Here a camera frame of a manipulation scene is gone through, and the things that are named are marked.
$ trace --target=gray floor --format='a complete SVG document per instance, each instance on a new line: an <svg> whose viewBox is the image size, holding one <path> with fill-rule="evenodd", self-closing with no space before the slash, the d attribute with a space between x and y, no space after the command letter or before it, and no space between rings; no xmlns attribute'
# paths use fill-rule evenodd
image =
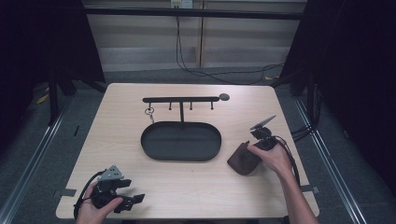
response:
<svg viewBox="0 0 396 224"><path fill-rule="evenodd" d="M275 77L280 69L266 72L264 76ZM234 70L212 68L205 71L213 73ZM259 82L254 85L265 85L271 82L265 78L261 79L261 74L229 74L216 77L227 79L233 84L248 84L256 80ZM107 73L106 80L107 84L111 82L225 84L212 77L197 77L180 69ZM49 144L42 162L38 164L37 172L11 223L74 223L73 220L60 220L55 216L59 198L54 197L53 194L55 190L65 187L103 98L103 94L99 91L92 90L81 83L76 84L78 92L74 97L67 98L61 95L61 105L68 100L71 101L71 105L64 111L62 123ZM42 93L40 87L37 89L35 98ZM303 119L297 110L295 97L290 95L289 87L284 85L276 88L276 94L290 130L303 127ZM1 158L1 206L5 205L7 198L17 186L26 165L48 129L49 113L49 101L41 105L33 101L21 121L19 134L9 145L8 154ZM395 198L361 157L359 149L344 137L344 130L326 106L322 107L318 130L352 195L356 198L367 223L394 223L396 221ZM320 209L318 217L320 222L353 223L311 136L308 135L297 142L296 146L311 185L319 189L319 193L315 196ZM106 223L120 223L120 221L107 220ZM277 219L264 219L261 223L280 222Z"/></svg>

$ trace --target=metal rail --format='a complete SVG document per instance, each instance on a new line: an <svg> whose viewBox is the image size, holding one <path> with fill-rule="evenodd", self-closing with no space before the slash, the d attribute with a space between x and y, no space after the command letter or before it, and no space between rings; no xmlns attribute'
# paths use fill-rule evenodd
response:
<svg viewBox="0 0 396 224"><path fill-rule="evenodd" d="M299 21L304 13L299 12L265 12L215 9L188 9L162 7L35 7L37 11L59 13L85 13L92 15L136 15L136 16L171 16L171 17L211 17L263 20Z"/></svg>
<svg viewBox="0 0 396 224"><path fill-rule="evenodd" d="M304 120L306 126L310 126L311 122L309 117L306 114L306 108L304 103L301 100L296 100L297 108ZM318 153L322 158L324 165L326 166L327 171L334 183L335 187L337 188L338 193L341 196L341 199L348 211L350 217L352 218L353 223L356 224L366 224L367 221L364 218L364 215L355 200L355 197L350 192L347 183L345 182L344 178L342 177L341 173L339 172L337 165L335 164L334 160L332 159L332 154L327 149L322 137L320 136L318 130L314 130L311 133L312 140L314 141Z"/></svg>
<svg viewBox="0 0 396 224"><path fill-rule="evenodd" d="M11 223L15 214L17 213L17 210L21 205L23 197L26 194L26 191L28 190L30 184L32 183L33 178L35 177L35 173L38 170L40 163L43 161L44 156L47 152L48 147L50 146L53 137L58 132L58 129L64 118L64 113L71 105L72 101L73 101L73 97L68 97L68 100L66 101L64 109L62 110L61 114L53 122L53 124L49 126L48 129L46 130L43 138L41 139L40 144L35 150L35 154L33 155L32 159L30 159L17 185L15 186L14 190L12 190L11 194L8 196L6 202L4 203L0 211L1 224Z"/></svg>

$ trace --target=black curtain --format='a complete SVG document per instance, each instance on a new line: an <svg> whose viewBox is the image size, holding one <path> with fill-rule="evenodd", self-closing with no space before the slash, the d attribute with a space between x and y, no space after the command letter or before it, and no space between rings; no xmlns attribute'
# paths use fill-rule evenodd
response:
<svg viewBox="0 0 396 224"><path fill-rule="evenodd" d="M396 195L396 3L310 0L281 76L310 74L363 157Z"/></svg>
<svg viewBox="0 0 396 224"><path fill-rule="evenodd" d="M36 83L105 81L87 16L61 10L80 0L6 0L0 3L1 146L17 129Z"/></svg>

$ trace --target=person's right hand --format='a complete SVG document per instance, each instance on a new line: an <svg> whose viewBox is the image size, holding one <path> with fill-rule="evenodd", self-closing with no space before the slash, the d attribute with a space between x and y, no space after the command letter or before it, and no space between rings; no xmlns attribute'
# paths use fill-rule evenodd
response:
<svg viewBox="0 0 396 224"><path fill-rule="evenodd" d="M96 208L92 204L91 194L93 192L93 188L97 185L97 182L91 183L84 195L84 202L78 211L78 218L76 223L84 223L84 224L101 224L107 215L114 211L123 201L121 197L113 199L110 203L104 206L101 209Z"/></svg>
<svg viewBox="0 0 396 224"><path fill-rule="evenodd" d="M247 149L253 154L256 154L268 165L268 167L275 171L278 175L284 172L291 172L291 163L285 149L276 144L271 150L265 151L253 145L248 145Z"/></svg>

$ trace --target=brown leather case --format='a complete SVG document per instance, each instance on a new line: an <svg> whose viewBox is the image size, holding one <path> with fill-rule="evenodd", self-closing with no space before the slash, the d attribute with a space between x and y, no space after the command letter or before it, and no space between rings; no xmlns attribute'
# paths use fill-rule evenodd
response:
<svg viewBox="0 0 396 224"><path fill-rule="evenodd" d="M251 153L247 147L248 143L242 143L227 160L227 163L240 175L250 174L262 161L260 157Z"/></svg>

